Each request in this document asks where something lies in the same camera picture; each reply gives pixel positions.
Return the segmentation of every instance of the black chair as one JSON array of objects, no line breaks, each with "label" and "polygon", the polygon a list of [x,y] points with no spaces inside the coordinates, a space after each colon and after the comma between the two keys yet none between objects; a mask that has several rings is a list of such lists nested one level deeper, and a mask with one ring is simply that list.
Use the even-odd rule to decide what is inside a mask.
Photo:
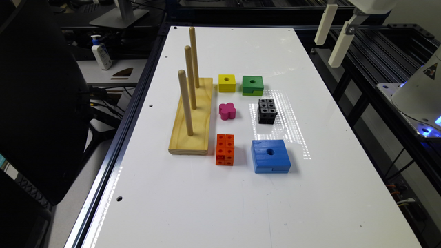
[{"label": "black chair", "polygon": [[[0,19],[0,154],[56,205],[94,148],[116,131],[99,133],[90,120],[115,128],[120,120],[90,107],[90,89],[47,0],[22,0],[17,8],[8,0],[0,2],[0,9],[6,4],[10,12]],[[90,128],[94,136],[85,150]],[[38,232],[33,227],[47,230],[48,225],[36,223],[49,221],[50,212],[23,190],[19,193],[11,180],[0,172],[0,223],[14,233],[3,236],[1,228],[0,247],[34,247],[38,239],[29,235]],[[10,218],[3,219],[4,214]],[[20,240],[30,243],[20,245]]]}]

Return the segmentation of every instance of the wooden base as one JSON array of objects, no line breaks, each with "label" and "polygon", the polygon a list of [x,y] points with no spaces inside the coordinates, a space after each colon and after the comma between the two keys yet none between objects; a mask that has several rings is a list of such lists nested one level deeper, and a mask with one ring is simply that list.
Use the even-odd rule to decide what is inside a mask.
[{"label": "wooden base", "polygon": [[207,155],[209,119],[212,111],[213,79],[200,78],[196,106],[192,110],[193,136],[187,135],[182,97],[179,99],[168,152],[176,155]]}]

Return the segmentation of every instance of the white robot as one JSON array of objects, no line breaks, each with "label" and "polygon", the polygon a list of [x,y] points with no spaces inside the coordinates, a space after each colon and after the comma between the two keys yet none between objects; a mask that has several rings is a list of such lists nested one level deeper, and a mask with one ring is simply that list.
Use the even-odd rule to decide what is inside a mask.
[{"label": "white robot", "polygon": [[[328,63],[333,68],[342,63],[358,26],[370,14],[388,13],[399,0],[349,1],[356,9],[352,18],[343,25],[336,46],[332,50]],[[337,8],[337,0],[328,0],[315,39],[317,45],[325,43]],[[441,66],[440,59],[441,48],[406,83],[378,84],[378,88],[415,127],[416,132],[428,138],[441,137],[441,71],[437,71],[438,64]]]}]

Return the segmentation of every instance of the white table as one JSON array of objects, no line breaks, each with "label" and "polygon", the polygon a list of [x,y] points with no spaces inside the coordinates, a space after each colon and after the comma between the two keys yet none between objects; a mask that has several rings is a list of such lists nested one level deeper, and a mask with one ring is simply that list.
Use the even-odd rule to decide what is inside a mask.
[{"label": "white table", "polygon": [[[169,154],[188,34],[170,29],[86,247],[420,247],[292,29],[196,28],[200,76],[263,76],[281,114],[256,124],[259,97],[216,87],[209,156]],[[222,121],[228,102],[237,117]],[[233,167],[214,164],[216,134],[235,135]],[[274,138],[291,170],[255,174],[252,140]]]}]

